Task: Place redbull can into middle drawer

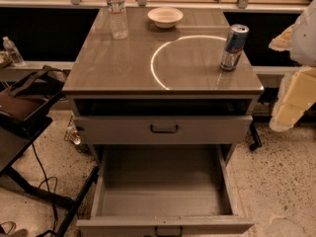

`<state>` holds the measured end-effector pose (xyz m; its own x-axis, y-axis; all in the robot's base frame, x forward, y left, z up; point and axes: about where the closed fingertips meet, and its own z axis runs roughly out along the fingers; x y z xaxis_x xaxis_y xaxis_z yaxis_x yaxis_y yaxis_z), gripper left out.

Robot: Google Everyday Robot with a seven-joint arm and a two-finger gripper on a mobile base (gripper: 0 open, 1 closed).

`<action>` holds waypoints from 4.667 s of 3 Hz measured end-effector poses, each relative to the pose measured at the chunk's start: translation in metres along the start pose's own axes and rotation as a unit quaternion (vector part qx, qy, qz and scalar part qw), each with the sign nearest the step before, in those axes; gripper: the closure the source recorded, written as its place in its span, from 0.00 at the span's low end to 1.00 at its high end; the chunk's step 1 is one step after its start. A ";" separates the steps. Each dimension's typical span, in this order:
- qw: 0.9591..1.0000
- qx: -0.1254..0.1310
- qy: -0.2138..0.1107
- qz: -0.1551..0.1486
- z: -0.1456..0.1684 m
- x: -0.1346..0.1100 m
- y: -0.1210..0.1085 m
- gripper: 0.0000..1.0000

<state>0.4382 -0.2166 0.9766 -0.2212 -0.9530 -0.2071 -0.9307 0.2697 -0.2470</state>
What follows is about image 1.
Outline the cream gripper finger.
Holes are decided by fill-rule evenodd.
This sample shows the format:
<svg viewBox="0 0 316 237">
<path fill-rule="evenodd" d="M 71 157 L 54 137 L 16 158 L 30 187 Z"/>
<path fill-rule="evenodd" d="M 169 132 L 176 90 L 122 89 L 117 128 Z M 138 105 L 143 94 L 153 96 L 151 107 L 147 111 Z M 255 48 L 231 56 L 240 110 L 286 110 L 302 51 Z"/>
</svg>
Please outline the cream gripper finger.
<svg viewBox="0 0 316 237">
<path fill-rule="evenodd" d="M 316 68 L 303 66 L 287 72 L 279 85 L 270 128 L 283 132 L 294 127 L 303 114 L 316 103 Z"/>
<path fill-rule="evenodd" d="M 269 43 L 269 48 L 275 51 L 290 51 L 293 25 L 286 28 Z"/>
</svg>

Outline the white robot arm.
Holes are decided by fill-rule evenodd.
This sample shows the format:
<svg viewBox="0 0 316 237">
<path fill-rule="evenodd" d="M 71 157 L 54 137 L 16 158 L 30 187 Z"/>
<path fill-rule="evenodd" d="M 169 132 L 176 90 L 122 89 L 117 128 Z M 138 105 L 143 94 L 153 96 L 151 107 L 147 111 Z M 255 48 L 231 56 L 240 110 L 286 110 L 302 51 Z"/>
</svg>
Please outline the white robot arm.
<svg viewBox="0 0 316 237">
<path fill-rule="evenodd" d="M 279 85 L 270 128 L 282 132 L 293 128 L 316 103 L 316 0 L 272 39 L 269 48 L 288 50 L 290 59 L 301 65 L 297 72 L 286 73 Z"/>
</svg>

